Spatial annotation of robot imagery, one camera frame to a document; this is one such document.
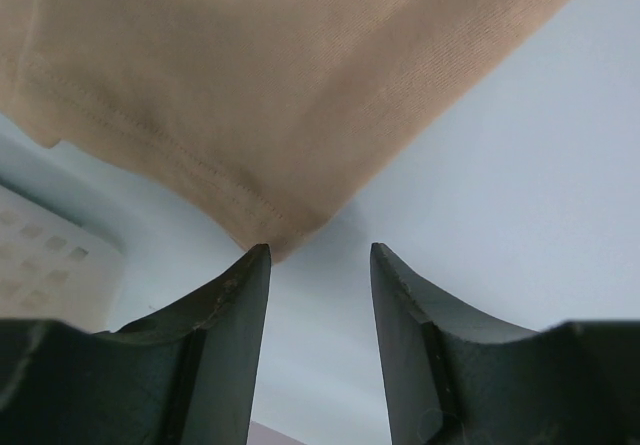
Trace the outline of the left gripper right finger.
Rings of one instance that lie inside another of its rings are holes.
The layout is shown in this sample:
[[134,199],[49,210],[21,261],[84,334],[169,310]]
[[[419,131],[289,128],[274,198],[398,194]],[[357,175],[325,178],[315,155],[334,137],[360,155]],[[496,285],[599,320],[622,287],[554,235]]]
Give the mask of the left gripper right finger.
[[529,330],[370,252],[391,439],[396,444],[635,444],[639,325]]

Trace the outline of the tan t shirt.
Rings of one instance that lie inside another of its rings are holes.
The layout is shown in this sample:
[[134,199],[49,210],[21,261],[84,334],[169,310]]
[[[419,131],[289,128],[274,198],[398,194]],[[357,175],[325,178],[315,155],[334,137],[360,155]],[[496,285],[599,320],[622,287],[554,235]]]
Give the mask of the tan t shirt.
[[286,258],[569,0],[1,0],[1,111]]

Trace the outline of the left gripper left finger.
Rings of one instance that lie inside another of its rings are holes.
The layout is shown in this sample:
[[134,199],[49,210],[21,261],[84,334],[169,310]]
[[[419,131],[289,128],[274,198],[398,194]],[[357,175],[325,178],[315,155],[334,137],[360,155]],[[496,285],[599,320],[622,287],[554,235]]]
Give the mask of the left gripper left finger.
[[243,444],[271,254],[115,332],[51,319],[1,323],[5,444]]

